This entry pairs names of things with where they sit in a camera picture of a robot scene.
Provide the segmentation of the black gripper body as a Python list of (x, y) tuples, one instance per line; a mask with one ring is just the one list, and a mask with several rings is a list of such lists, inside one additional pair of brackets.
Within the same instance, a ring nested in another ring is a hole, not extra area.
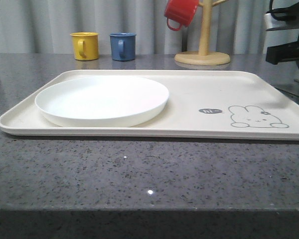
[[(273, 8), (271, 0), (265, 14), (265, 24), (266, 31), (299, 30), (299, 2), (288, 7)], [(299, 69), (299, 35), (295, 42), (268, 47), (266, 61), (274, 65), (295, 61)]]

